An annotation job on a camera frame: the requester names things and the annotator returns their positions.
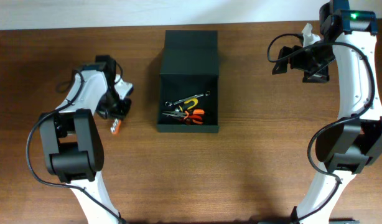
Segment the orange socket bit rail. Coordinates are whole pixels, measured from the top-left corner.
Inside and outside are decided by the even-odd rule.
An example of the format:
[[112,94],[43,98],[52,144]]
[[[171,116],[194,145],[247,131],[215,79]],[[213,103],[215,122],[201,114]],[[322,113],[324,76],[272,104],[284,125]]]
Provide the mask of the orange socket bit rail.
[[110,131],[112,134],[118,134],[120,130],[122,121],[118,118],[114,119],[112,126],[110,127]]

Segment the silver ring spanner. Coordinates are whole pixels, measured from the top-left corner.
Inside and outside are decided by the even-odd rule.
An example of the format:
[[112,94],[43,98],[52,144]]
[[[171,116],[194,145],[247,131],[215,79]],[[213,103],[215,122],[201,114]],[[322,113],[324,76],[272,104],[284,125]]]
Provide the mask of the silver ring spanner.
[[193,98],[200,98],[200,97],[203,97],[203,96],[209,96],[209,95],[210,95],[210,92],[209,92],[209,91],[206,91],[205,93],[192,95],[192,96],[189,96],[189,97],[186,97],[186,98],[177,100],[177,101],[166,101],[166,102],[164,103],[164,105],[165,105],[166,107],[170,107],[170,106],[174,106],[174,105],[178,105],[178,104],[180,104],[180,103],[186,102],[187,100],[191,100],[191,99],[193,99]]

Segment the yellow black stubby screwdriver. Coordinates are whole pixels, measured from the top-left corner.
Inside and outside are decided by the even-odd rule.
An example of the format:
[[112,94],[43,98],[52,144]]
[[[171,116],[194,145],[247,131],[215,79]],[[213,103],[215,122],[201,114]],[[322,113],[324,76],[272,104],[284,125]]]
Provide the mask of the yellow black stubby screwdriver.
[[185,101],[182,105],[179,105],[175,108],[176,112],[184,112],[187,110],[191,110],[192,108],[196,107],[198,104],[197,98],[192,98],[190,100]]

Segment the orange black long-nose pliers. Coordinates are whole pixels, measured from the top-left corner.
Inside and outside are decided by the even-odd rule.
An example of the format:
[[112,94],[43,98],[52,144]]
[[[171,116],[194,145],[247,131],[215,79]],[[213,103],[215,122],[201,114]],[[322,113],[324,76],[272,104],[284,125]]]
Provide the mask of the orange black long-nose pliers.
[[205,111],[201,109],[195,110],[185,110],[181,111],[165,111],[162,112],[163,115],[170,116],[175,118],[185,124],[203,124],[203,116],[205,115]]

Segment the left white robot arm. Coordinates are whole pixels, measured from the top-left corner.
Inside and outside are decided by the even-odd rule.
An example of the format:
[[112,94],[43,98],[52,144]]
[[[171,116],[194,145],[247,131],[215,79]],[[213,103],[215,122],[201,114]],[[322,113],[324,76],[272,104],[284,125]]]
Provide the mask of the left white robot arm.
[[40,133],[47,171],[59,179],[57,187],[70,189],[88,223],[125,223],[112,204],[102,177],[103,144],[94,115],[112,120],[119,131],[127,116],[133,85],[110,55],[72,72],[71,89],[53,111],[41,114],[34,126]]

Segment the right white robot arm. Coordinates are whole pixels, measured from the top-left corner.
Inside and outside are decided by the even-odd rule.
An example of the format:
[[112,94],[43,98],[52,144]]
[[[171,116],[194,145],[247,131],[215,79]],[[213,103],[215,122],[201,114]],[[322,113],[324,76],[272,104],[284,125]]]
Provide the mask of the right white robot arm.
[[336,121],[311,138],[307,158],[315,177],[291,223],[330,223],[345,187],[382,154],[382,104],[375,71],[378,25],[372,11],[350,9],[348,1],[330,0],[319,11],[320,32],[307,24],[300,44],[283,47],[273,74],[298,69],[305,83],[327,83],[328,67],[337,64],[340,107]]

